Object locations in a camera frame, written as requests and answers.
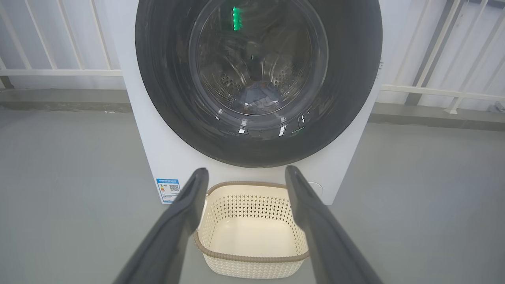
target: front-load washing machine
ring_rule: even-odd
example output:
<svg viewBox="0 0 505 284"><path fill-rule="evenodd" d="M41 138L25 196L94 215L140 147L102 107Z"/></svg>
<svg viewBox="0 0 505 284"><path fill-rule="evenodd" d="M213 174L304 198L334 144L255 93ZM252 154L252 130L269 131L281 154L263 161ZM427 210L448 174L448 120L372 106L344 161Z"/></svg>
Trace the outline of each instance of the front-load washing machine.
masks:
<svg viewBox="0 0 505 284"><path fill-rule="evenodd" d="M407 0L108 0L154 192L285 183L331 204L363 133Z"/></svg>

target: white plastic basket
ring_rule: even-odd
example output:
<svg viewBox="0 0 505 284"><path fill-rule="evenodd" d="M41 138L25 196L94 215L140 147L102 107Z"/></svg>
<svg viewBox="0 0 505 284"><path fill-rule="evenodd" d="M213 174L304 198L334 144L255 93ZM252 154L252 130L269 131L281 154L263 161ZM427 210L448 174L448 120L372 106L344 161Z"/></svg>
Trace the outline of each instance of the white plastic basket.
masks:
<svg viewBox="0 0 505 284"><path fill-rule="evenodd" d="M288 277L309 256L305 233L294 223L287 190L279 184L212 187L194 241L214 272L233 277Z"/></svg>

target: gray floor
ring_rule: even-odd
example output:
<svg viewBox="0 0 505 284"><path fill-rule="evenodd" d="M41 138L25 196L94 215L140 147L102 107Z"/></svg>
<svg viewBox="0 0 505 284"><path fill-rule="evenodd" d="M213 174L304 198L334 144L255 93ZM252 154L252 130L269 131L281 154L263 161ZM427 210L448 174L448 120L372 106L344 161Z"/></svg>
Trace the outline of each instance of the gray floor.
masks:
<svg viewBox="0 0 505 284"><path fill-rule="evenodd" d="M505 133L369 124L330 206L384 283L504 283ZM0 111L0 283L110 283L166 207L132 114ZM188 243L181 283L220 276Z"/></svg>

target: metal railing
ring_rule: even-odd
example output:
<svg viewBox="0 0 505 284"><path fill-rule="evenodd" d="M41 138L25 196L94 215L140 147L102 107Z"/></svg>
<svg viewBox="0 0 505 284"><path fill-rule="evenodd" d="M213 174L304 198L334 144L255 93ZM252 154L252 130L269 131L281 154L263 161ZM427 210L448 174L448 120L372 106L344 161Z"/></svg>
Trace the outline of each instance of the metal railing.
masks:
<svg viewBox="0 0 505 284"><path fill-rule="evenodd" d="M31 21L33 23L33 26L35 27L35 30L37 32L38 38L40 40L40 43L42 44L42 48L44 49L45 55L47 56L47 59L49 61L49 64L51 66L51 69L33 69L32 66L30 65L30 62L28 61L28 57L25 54L25 51L21 45L21 42L19 41L19 38L14 30L14 27L12 26L11 19L0 1L0 18L2 19L7 32L9 33L9 36L14 43L14 46L21 57L21 60L24 64L25 69L8 69L3 60L0 58L0 76L122 76L121 70L113 70L111 68L111 59L109 56L109 53L107 51L107 46L105 43L104 39L104 33L102 31L102 26L100 25L100 20L97 15L96 11L96 4L95 0L89 0L89 5L91 7L92 11L92 17L94 20L94 25L96 28L96 32L99 35L99 40L102 45L102 52L104 54L104 58L106 61L106 66L107 69L86 69L86 66L83 63L82 57L79 53L79 49L77 48L77 43L75 40L74 33L72 32L72 28L69 23L68 15L65 10L65 6L62 2L62 0L55 0L58 4L58 9L60 12L60 16L63 20L66 34L70 40L73 55L75 59L77 60L77 65L78 69L60 69L58 68L51 51L49 50L47 46L47 40L44 37L43 33L41 32L38 24L36 17L34 15L34 12L31 8L30 5L30 0L24 0L24 3L26 5L26 9L28 10L28 13L30 15Z"/></svg>
<svg viewBox="0 0 505 284"><path fill-rule="evenodd" d="M452 102L450 103L449 107L445 109L445 111L451 113L451 114L457 114L457 108L460 106L461 102L463 99L475 99L475 100L484 100L484 101L492 101L492 102L505 102L505 95L496 95L496 94L487 94L487 93L475 93L475 92L469 92L470 86L475 82L475 79L477 75L479 74L479 71L481 70L484 62L488 60L488 56L490 54L490 51L495 47L498 37L501 35L505 28L505 9L502 9L501 14L495 23L494 27L492 28L487 40L485 41L482 49L479 51L476 59L472 63L472 66L469 70L469 72L466 74L465 80L457 90L450 90L450 89L442 89L442 88L428 88L425 86L422 86L423 82L425 82L426 76L429 72L429 70L433 70L432 66L433 64L436 64L435 58L437 54L440 54L440 48L442 46L442 42L444 39L447 39L449 36L451 36L452 30L449 30L449 26L451 21L455 20L455 17L458 17L457 7L460 4L465 4L467 3L461 3L461 1L465 0L454 0L452 2L452 6L450 7L449 14L443 23L442 29L438 35L438 38L436 39L435 45L431 51L429 51L429 57L424 65L422 67L422 73L421 77L417 81L415 85L408 86L408 85L401 85L398 84L398 77L401 75L403 70L405 69L406 65L406 59L410 56L411 50L414 45L414 40L417 36L417 33L419 31L419 28L425 24L425 15L426 15L426 10L427 7L432 3L432 0L425 0L421 14L419 16L419 19L417 21L417 26L414 29L414 32L412 34L410 43L408 44L407 47L407 52L404 56L404 58L401 61L400 67L397 69L397 74L396 78L394 79L393 83L391 84L384 84L382 85L381 90L384 91L392 91L392 92L407 92L407 93L416 93L416 94L431 94L431 95L436 95L436 96L446 96L446 97L453 97ZM482 0L480 5L479 5L479 11L475 14L473 17L470 27L466 31L463 41L461 45L458 47L454 58L452 59L448 70L446 71L444 78L442 80L442 83L440 86L443 86L444 83L447 81L447 78L449 76L449 73L453 70L455 67L455 63L460 60L459 57L462 55L462 51L464 50L465 46L468 45L468 40L470 36L477 32L476 31L476 25L478 24L479 20L482 18L482 14L484 12L484 9L486 8L486 5L488 4L488 0ZM501 70L503 69L503 66L505 65L505 54L502 55L502 58L498 64L498 66L495 68L495 70L492 72L491 76L487 79L486 86L484 87L485 92L489 92L489 89L493 83L495 83L498 80L498 75L500 74Z"/></svg>
<svg viewBox="0 0 505 284"><path fill-rule="evenodd" d="M88 0L89 5L91 7L92 11L92 17L94 21L94 25L96 28L96 32L99 35L99 42L101 44L102 52L105 58L106 66L107 69L86 69L85 64L83 63L83 59L79 53L79 48L77 47L76 39L74 36L74 33L72 32L71 25L69 23L69 18L67 15L67 12L65 10L65 6L62 2L62 0L55 0L58 4L58 9L59 9L59 14L63 20L63 24L65 26L65 31L66 31L66 36L68 37L73 56L75 57L75 60L77 61L77 66L78 69L60 69L58 68L51 50L49 50L48 45L47 45L47 40L43 35L43 32L41 32L36 16L34 15L34 12L30 6L30 0L24 0L24 3L26 5L26 8L28 9L29 15L31 17L31 21L33 23L33 26L35 27L36 33L38 35L38 38L42 44L42 48L44 49L45 55L47 56L47 59L49 61L51 69L33 69L32 66L30 65L30 62L28 60L28 57L25 54L25 51L21 45L21 42L19 41L19 38L11 24L11 19L9 18L9 15L2 5L2 2L0 1L0 18L2 19L3 23L5 24L6 30L21 58L22 63L24 64L24 69L8 69L6 68L4 62L0 58L0 76L122 76L121 70L113 70L111 68L111 59L107 50L106 46L106 41L104 39L104 33L102 31L102 26L100 24L100 20L98 17L98 13L96 10L96 4L95 0ZM477 74L479 73L479 70L482 68L484 62L488 59L490 50L496 45L497 39L499 35L502 33L502 31L505 28L505 9L502 10L501 15L499 16L497 22L495 23L493 29L491 30L487 40L484 43L483 48L480 50L478 53L476 59L474 60L472 67L470 68L469 72L466 75L465 81L463 84L459 87L459 89L456 90L451 90L451 89L443 89L443 88L429 88L423 86L423 82L425 82L425 79L430 72L430 69L433 70L433 67L437 64L436 63L436 58L437 54L441 52L441 49L443 49L443 43L444 39L446 40L452 33L452 29L450 28L450 24L452 21L454 21L458 16L459 13L458 11L458 5L463 4L462 2L465 2L465 4L468 4L468 0L452 0L452 6L450 7L450 10L448 12L447 18L443 25L441 26L440 33L438 34L438 38L434 42L434 46L431 51L429 51L429 54L427 54L427 61L426 64L422 67L422 70L419 70L420 72L420 78L417 81L416 84L414 85L404 85L398 83L398 77L406 68L410 68L411 66L407 66L407 58L411 56L411 52L413 47L415 46L414 40L416 39L416 36L418 35L418 32L423 25L426 24L426 15L428 15L428 7L433 4L435 1L439 0L419 0L419 1L425 1L422 5L421 8L421 13L420 16L417 20L417 25L414 29L413 32L410 32L409 34L406 34L404 36L411 36L410 42L407 47L407 51L404 55L404 58L401 61L401 64L399 68L397 69L396 73L396 78L393 80L392 83L387 83L382 85L382 90L384 91L392 91L392 92L407 92L407 93L416 93L416 94L430 94L430 95L436 95L436 96L445 96L445 97L452 97L452 102L449 105L448 108L445 110L449 113L455 114L457 113L457 108L460 106L461 102L464 99L476 99L476 100L484 100L484 101L491 101L491 102L505 102L505 96L499 96L496 94L487 94L487 92L490 89L490 86L495 83L498 80L499 74L502 71L504 65L505 65L505 54L502 55L502 58L500 59L500 62L496 69L493 71L491 74L490 78L487 81L486 87L484 88L484 93L476 93L476 92L470 92L469 87L474 83ZM442 84L447 81L449 73L455 68L456 62L459 60L459 57L463 54L463 50L466 45L469 44L469 39L471 35L475 32L476 26L479 23L479 20L481 20L484 9L486 8L486 5L488 2L491 0L481 0L480 6L479 6L479 11L478 13L475 14L473 17L470 27L466 31L463 41L461 45L458 47L454 58L452 59L449 68L442 80Z"/></svg>

